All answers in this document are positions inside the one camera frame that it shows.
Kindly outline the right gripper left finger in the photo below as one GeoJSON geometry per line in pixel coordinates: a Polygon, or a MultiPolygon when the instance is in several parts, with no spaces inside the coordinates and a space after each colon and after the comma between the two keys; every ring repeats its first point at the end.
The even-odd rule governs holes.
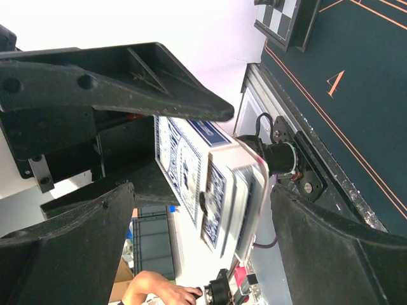
{"type": "Polygon", "coordinates": [[[107,304],[134,203],[127,182],[1,237],[1,304],[107,304]]]}

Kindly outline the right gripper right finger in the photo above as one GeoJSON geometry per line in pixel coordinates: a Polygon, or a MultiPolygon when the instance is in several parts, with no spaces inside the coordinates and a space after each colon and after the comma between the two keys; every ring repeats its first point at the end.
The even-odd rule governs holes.
{"type": "Polygon", "coordinates": [[[276,185],[272,219],[293,304],[406,304],[406,238],[276,185]]]}

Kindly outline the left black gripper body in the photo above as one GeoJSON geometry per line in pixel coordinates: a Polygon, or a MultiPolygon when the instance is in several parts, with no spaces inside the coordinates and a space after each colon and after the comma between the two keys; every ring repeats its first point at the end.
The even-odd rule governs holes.
{"type": "Polygon", "coordinates": [[[1,113],[1,130],[17,169],[13,183],[36,183],[31,163],[45,161],[49,186],[91,171],[92,179],[150,159],[154,155],[154,119],[143,114],[62,106],[1,113]]]}

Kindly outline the blue white card deck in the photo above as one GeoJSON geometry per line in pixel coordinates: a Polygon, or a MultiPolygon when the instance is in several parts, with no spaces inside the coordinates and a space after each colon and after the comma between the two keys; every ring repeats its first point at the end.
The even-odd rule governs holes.
{"type": "Polygon", "coordinates": [[[154,124],[155,160],[195,236],[223,263],[245,262],[268,192],[266,162],[215,123],[157,116],[154,124]]]}

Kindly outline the person's hand in background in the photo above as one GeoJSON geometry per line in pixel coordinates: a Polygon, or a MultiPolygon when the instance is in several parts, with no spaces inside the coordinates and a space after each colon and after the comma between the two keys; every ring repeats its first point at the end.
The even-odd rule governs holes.
{"type": "Polygon", "coordinates": [[[120,304],[196,304],[199,288],[179,286],[159,273],[141,271],[127,287],[120,304]]]}

